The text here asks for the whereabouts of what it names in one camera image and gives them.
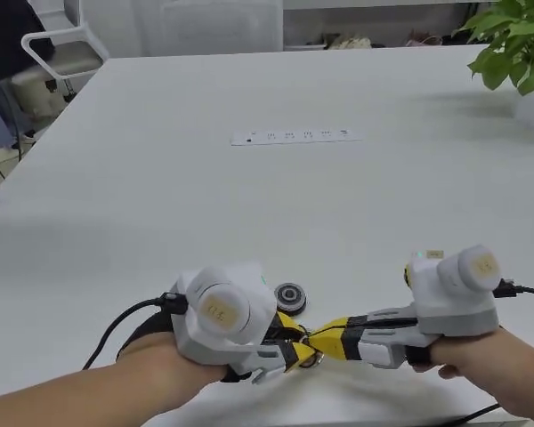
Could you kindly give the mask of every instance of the small metal ring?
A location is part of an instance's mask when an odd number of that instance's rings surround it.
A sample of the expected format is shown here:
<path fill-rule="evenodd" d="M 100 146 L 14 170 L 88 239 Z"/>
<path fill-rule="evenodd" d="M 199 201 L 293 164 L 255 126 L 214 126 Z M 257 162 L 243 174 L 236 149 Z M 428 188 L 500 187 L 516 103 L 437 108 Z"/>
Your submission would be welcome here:
<path fill-rule="evenodd" d="M 313 369 L 314 367 L 320 365 L 320 362 L 322 362 L 323 359 L 324 353 L 317 350 L 314 356 L 305 360 L 302 365 L 299 365 L 299 367 L 301 367 L 302 369 Z"/>

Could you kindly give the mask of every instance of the green plant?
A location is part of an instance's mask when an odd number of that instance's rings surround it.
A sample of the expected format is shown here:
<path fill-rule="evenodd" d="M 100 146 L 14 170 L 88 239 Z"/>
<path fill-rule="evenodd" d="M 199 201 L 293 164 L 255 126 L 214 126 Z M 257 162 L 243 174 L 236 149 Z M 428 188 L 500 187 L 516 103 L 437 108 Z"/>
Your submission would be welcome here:
<path fill-rule="evenodd" d="M 534 0 L 500 0 L 461 30 L 473 31 L 469 42 L 489 43 L 469 64 L 485 86 L 494 91 L 510 77 L 521 95 L 534 91 Z"/>

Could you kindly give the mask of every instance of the power strip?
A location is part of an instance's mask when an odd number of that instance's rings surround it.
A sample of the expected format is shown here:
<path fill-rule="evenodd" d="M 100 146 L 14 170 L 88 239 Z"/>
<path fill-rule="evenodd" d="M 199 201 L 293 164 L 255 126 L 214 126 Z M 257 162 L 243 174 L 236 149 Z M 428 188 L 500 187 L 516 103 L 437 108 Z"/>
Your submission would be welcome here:
<path fill-rule="evenodd" d="M 237 132 L 231 139 L 233 146 L 305 144 L 309 142 L 361 141 L 350 129 L 302 129 L 298 131 Z"/>

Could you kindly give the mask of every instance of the white chair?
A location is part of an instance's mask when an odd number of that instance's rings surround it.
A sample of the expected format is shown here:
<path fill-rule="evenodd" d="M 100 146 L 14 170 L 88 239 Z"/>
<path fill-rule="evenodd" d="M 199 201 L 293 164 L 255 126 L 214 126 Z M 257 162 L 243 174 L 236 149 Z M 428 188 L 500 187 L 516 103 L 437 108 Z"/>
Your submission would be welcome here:
<path fill-rule="evenodd" d="M 21 39 L 22 48 L 39 66 L 19 73 L 12 79 L 15 85 L 31 80 L 66 80 L 94 74 L 109 58 L 109 51 L 91 31 L 83 14 L 82 0 L 63 0 L 65 16 L 74 26 L 68 29 L 29 33 Z M 31 41 L 63 36 L 74 41 L 57 44 L 49 61 L 43 60 L 31 47 Z"/>
<path fill-rule="evenodd" d="M 280 52 L 282 0 L 133 0 L 145 56 Z"/>

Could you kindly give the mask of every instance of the person's left hand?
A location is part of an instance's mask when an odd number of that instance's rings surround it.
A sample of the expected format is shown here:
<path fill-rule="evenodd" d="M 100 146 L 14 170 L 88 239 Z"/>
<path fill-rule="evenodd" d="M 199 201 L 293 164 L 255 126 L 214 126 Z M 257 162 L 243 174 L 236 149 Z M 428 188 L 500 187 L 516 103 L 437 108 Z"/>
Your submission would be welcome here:
<path fill-rule="evenodd" d="M 159 399 L 160 413 L 181 407 L 208 384 L 224 378 L 226 367 L 205 367 L 187 360 L 176 349 L 174 334 L 150 334 L 131 342 L 120 352 L 117 368 L 136 369 L 149 375 Z"/>

